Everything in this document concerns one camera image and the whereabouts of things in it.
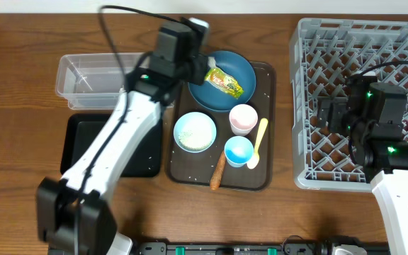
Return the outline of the yellow snack wrapper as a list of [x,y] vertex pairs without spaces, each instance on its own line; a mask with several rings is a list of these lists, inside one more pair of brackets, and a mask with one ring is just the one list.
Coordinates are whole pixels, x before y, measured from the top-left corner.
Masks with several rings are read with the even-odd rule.
[[214,57],[208,58],[209,71],[205,75],[205,81],[208,81],[216,89],[228,94],[235,99],[238,99],[243,93],[243,88],[239,85],[238,81],[231,75],[224,72],[216,65]]

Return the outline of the dark blue plate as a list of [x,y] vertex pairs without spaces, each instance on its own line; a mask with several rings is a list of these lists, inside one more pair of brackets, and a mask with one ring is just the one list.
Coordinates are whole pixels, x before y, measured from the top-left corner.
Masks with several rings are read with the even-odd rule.
[[235,52],[224,50],[212,52],[210,56],[215,58],[217,67],[235,78],[244,93],[235,98],[206,81],[200,86],[188,85],[193,99],[202,107],[216,112],[228,112],[236,105],[247,103],[256,90],[256,75],[249,61]]

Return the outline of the pink cup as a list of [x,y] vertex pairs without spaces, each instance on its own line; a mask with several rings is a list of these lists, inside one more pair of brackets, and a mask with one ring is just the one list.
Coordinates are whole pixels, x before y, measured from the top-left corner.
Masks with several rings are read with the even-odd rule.
[[256,110],[247,104],[239,104],[229,112],[229,123],[235,135],[248,135],[258,122]]

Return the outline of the yellow plastic spoon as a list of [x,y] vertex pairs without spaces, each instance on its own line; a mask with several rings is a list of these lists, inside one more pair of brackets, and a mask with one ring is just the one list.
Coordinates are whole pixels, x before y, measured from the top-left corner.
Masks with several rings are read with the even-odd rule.
[[249,169],[256,168],[256,166],[259,163],[259,160],[260,160],[259,148],[260,148],[261,141],[264,137],[267,126],[268,126],[268,119],[262,118],[259,122],[259,127],[258,127],[257,134],[256,134],[256,141],[254,144],[254,153],[251,159],[246,163]]

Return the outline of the blue cup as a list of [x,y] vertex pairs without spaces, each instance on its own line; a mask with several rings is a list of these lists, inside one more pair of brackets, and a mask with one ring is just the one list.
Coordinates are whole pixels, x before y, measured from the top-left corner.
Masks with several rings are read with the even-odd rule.
[[229,165],[239,168],[251,159],[254,153],[254,146],[246,137],[234,136],[226,141],[224,153]]

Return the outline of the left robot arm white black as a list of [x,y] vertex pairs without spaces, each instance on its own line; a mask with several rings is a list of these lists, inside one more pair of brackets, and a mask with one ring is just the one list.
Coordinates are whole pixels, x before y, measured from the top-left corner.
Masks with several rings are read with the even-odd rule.
[[129,254],[109,201],[130,158],[162,118],[184,82],[201,85],[215,63],[198,55],[165,60],[151,52],[123,75],[118,102],[102,130],[60,180],[44,178],[36,192],[39,240],[73,254]]

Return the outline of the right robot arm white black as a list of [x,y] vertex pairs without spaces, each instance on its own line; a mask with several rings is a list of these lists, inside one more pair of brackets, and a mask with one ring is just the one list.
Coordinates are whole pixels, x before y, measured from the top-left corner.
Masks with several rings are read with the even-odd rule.
[[362,167],[380,206],[391,254],[408,254],[408,142],[402,136],[404,88],[355,74],[346,100],[321,98],[317,127],[348,138],[351,161]]

